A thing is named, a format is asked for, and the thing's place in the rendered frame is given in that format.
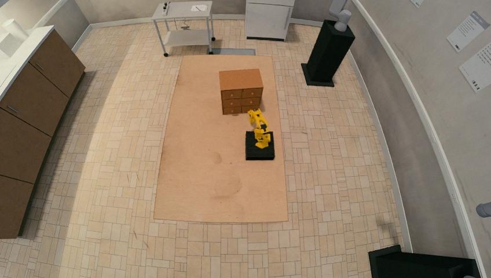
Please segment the brown chest of drawers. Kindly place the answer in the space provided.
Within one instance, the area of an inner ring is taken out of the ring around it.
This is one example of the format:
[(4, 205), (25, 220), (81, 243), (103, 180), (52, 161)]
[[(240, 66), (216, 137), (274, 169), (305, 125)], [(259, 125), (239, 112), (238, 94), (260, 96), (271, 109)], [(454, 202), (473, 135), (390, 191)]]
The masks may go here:
[[(253, 88), (262, 88), (262, 93), (263, 93), (263, 82), (261, 78), (261, 74), (259, 69), (238, 69), (238, 70), (229, 70), (229, 71), (219, 71), (219, 82), (220, 82), (220, 89), (221, 89), (221, 103), (223, 104), (222, 100), (227, 100), (227, 99), (222, 99), (222, 91), (224, 90), (237, 90), (241, 89), (241, 106), (242, 106), (242, 98), (249, 98), (249, 97), (243, 97), (243, 89), (253, 89)], [(262, 99), (262, 93), (261, 97)], [(259, 104), (261, 104), (261, 99)]]

